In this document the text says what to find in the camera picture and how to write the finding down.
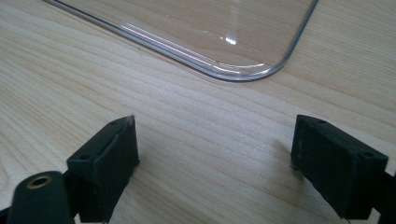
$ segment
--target transparent acrylic panel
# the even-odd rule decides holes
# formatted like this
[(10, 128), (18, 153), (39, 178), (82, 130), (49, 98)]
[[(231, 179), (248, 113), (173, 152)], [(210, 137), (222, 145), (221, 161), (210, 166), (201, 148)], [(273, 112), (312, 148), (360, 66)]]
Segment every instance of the transparent acrylic panel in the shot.
[(209, 76), (268, 77), (318, 0), (45, 0)]

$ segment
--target wood grain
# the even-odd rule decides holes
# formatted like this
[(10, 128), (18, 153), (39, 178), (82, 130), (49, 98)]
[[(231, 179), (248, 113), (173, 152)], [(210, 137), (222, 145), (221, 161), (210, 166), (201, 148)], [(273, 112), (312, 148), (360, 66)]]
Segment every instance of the wood grain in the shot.
[[(196, 76), (43, 1), (0, 1), (0, 209), (29, 175), (134, 114), (141, 164), (112, 223), (346, 223), (290, 169), (297, 114), (396, 171), (396, 5), (321, 0), (290, 62), (257, 82)], [(376, 223), (374, 211), (367, 221)]]

